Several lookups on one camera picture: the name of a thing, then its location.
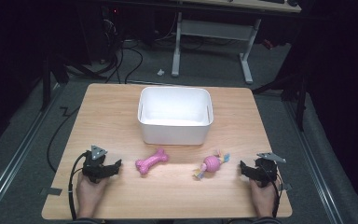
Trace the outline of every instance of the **metal rail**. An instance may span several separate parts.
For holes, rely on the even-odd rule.
[[[310,144],[307,140],[307,137],[304,134],[304,132],[301,132],[298,129],[298,126],[296,125],[296,111],[294,109],[294,106],[290,102],[283,102],[283,105],[287,113],[291,117],[290,120],[293,124],[293,127],[296,130],[298,139],[300,140],[300,143],[302,145],[306,164],[310,168],[310,175],[312,176],[313,182],[319,193],[319,197],[321,198],[322,204],[324,205],[324,209],[326,211],[327,216],[330,219],[330,222],[335,224],[344,223],[341,214],[338,211],[338,208],[336,206],[330,188],[327,186],[326,182],[324,181],[321,170],[319,169],[319,166],[315,158],[313,157],[313,153],[310,148]]]
[[[5,193],[16,176],[17,172],[20,170],[22,163],[24,162],[28,152],[31,149],[31,145],[34,141],[34,137],[37,134],[40,126],[46,118],[51,106],[55,102],[55,100],[61,95],[63,91],[63,86],[56,85],[53,89],[53,99],[49,106],[43,111],[40,111],[34,120],[31,128],[28,130],[24,139],[21,141],[20,146],[18,147],[16,153],[8,164],[6,170],[0,176],[0,202],[2,198],[5,196]]]

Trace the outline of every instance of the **pink dog toy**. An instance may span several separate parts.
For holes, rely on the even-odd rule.
[[[220,164],[229,161],[229,154],[226,154],[222,156],[220,151],[218,151],[217,156],[209,156],[205,158],[204,163],[201,165],[201,168],[199,168],[194,176],[198,179],[202,179],[204,176],[205,171],[206,172],[216,172],[220,168]]]
[[[164,149],[158,148],[157,152],[153,156],[147,158],[146,160],[138,160],[135,162],[135,165],[136,168],[138,168],[141,175],[145,175],[147,174],[149,168],[152,165],[158,163],[159,161],[167,161],[167,160],[168,160],[168,155],[164,153]]]

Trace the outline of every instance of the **desk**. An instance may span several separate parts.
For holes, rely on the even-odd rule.
[[[142,138],[137,109],[143,88],[89,86],[51,185],[63,189],[62,194],[47,197],[43,218],[71,219],[66,192],[69,174],[76,158],[91,145],[108,151],[104,164],[123,161],[119,174],[110,178],[97,218],[255,217],[248,178],[241,175],[239,164],[244,161],[253,166],[256,153],[270,152],[271,148],[252,92],[245,88],[203,87],[211,94],[214,115],[205,143],[163,146],[170,160],[156,164],[142,176],[135,161],[151,156],[159,147],[146,144]],[[217,149],[230,153],[230,161],[216,173],[197,180],[193,171]],[[278,217],[291,214],[284,192]]]
[[[299,6],[291,7],[287,2],[284,4],[277,4],[258,0],[235,0],[232,2],[228,2],[227,0],[182,0],[181,4],[182,2],[193,4],[210,4],[222,7],[245,7],[280,12],[299,13],[301,11]],[[176,45],[172,62],[172,76],[179,76],[181,35],[198,35],[246,41],[247,44],[243,50],[243,53],[240,54],[240,62],[245,82],[252,84],[253,78],[249,69],[248,57],[252,49],[252,45],[255,42],[255,37],[257,35],[260,22],[261,20],[257,19],[255,20],[254,25],[234,25],[219,22],[182,20],[182,13],[178,13],[178,20],[176,25]]]

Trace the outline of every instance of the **cable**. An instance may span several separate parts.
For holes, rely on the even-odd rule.
[[[131,47],[126,47],[126,49],[134,49],[134,48],[136,48],[136,47],[138,47],[139,46],[139,40],[136,40],[136,39],[132,39],[132,40],[125,40],[124,42],[127,42],[127,43],[129,43],[129,42],[136,42],[136,44],[134,45],[134,46],[131,46]]]
[[[199,49],[204,45],[204,40],[205,40],[205,38],[201,36],[187,36],[187,38],[183,38],[183,39],[194,40],[193,43],[197,43],[197,39],[200,39],[200,43],[195,48],[186,48],[181,44],[182,49]]]
[[[160,39],[159,41],[156,41],[155,43],[159,46],[162,47],[170,47],[172,45],[175,45],[175,40],[171,40],[173,37],[175,37],[175,35],[169,36],[165,39]]]
[[[275,200],[275,206],[274,206],[274,210],[272,211],[272,216],[276,217],[277,213],[278,213],[278,208],[279,208],[279,204],[280,204],[280,200],[281,200],[281,195],[282,195],[282,191],[281,194],[278,191],[277,185],[275,184],[275,181],[273,181],[271,179],[271,177],[269,176],[269,173],[266,171],[266,169],[264,169],[263,165],[260,164],[261,169],[263,169],[263,171],[266,173],[266,175],[268,176],[269,182],[271,182],[272,186],[275,188],[275,192],[277,194],[277,199]]]
[[[277,175],[277,177],[279,177],[279,180],[281,181],[281,190],[280,190],[280,194],[279,194],[279,200],[280,200],[280,199],[281,199],[281,196],[282,196],[282,191],[283,191],[283,181],[282,181],[280,175]]]
[[[159,41],[159,40],[163,40],[163,39],[167,39],[167,38],[171,38],[171,37],[175,36],[175,35],[171,35],[171,36],[169,36],[169,35],[172,33],[173,27],[175,26],[177,16],[178,16],[178,13],[176,12],[175,17],[173,18],[173,22],[172,22],[170,31],[164,37],[156,39],[155,41]]]
[[[211,45],[217,45],[217,46],[227,46],[227,45],[235,44],[237,42],[239,42],[239,40],[229,39],[229,40],[225,40],[224,43],[219,43],[218,41],[216,41],[216,38],[206,38],[205,39],[205,43],[211,44]]]
[[[79,172],[79,171],[81,171],[81,170],[83,170],[83,168],[78,168],[78,169],[74,172],[74,174],[76,174],[77,172]]]
[[[77,166],[77,163],[80,161],[80,159],[82,157],[86,157],[87,156],[87,152],[81,154],[77,160],[75,161],[74,166],[72,167],[72,172],[71,172],[71,176],[69,177],[69,184],[68,184],[68,199],[69,199],[69,207],[71,208],[71,214],[72,214],[72,220],[76,220],[76,211],[75,211],[75,204],[74,204],[74,192],[73,192],[73,184],[72,184],[72,180],[74,178],[74,175],[77,171],[81,170],[78,169],[75,172],[75,168]]]
[[[234,221],[248,221],[249,223],[253,223],[254,221],[250,218],[244,217],[244,218],[232,218],[230,219],[226,224],[231,224]]]
[[[105,72],[108,72],[109,70],[112,70],[115,65],[116,65],[116,61],[114,59],[111,60],[111,63],[108,64],[105,68],[99,70],[99,71],[96,71],[96,72],[93,72],[95,75],[100,75],[100,74],[103,74]],[[69,67],[66,67],[66,71],[74,76],[78,76],[78,77],[81,77],[81,76],[84,76],[85,74],[84,73],[78,73],[74,70],[72,70],[71,68]]]
[[[128,80],[128,78],[129,78],[129,76],[130,76],[136,69],[138,69],[139,66],[141,66],[142,62],[144,61],[144,56],[142,56],[142,54],[141,54],[139,51],[137,51],[137,50],[135,50],[135,49],[128,49],[128,50],[132,50],[132,51],[138,53],[139,56],[141,56],[141,61],[138,63],[138,65],[137,65],[134,69],[132,69],[132,71],[130,71],[130,72],[126,75],[126,78],[124,79],[124,84],[127,84],[127,80]]]
[[[71,117],[75,114],[75,112],[77,112],[77,110],[78,110],[79,108],[80,108],[80,106],[79,106],[77,109],[75,109],[71,114],[66,115],[66,119],[62,121],[62,123],[61,123],[60,126],[57,128],[57,130],[55,131],[55,133],[53,134],[53,136],[50,138],[50,141],[49,141],[49,143],[48,143],[48,150],[47,150],[47,154],[46,154],[46,155],[47,155],[47,158],[48,158],[48,165],[50,166],[51,170],[52,170],[54,173],[57,173],[57,169],[55,169],[55,168],[53,167],[53,165],[51,164],[51,161],[50,161],[50,156],[49,156],[49,154],[50,154],[51,145],[52,145],[52,143],[53,143],[53,141],[54,141],[54,138],[56,137],[57,133],[60,131],[61,127],[63,126],[63,124],[64,124],[69,118],[71,118]]]
[[[120,80],[120,75],[118,74],[118,68],[121,66],[121,64],[123,63],[123,58],[124,58],[124,54],[123,54],[123,48],[120,48],[121,49],[121,59],[120,59],[120,63],[116,66],[116,69],[115,71],[113,71],[113,73],[109,76],[109,78],[106,79],[105,83],[108,83],[110,78],[115,74],[117,73],[117,80],[118,80],[118,84],[121,84],[121,80]]]

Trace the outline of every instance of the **human hand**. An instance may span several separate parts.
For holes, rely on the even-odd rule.
[[[275,202],[278,198],[277,192],[269,182],[264,188],[260,188],[257,182],[249,178],[252,189],[252,200],[257,213],[257,217],[272,217]],[[275,181],[275,185],[279,186],[279,180]]]
[[[108,180],[109,177],[101,179],[98,184],[95,184],[87,176],[79,173],[76,185],[76,196],[79,204],[77,218],[94,216]]]

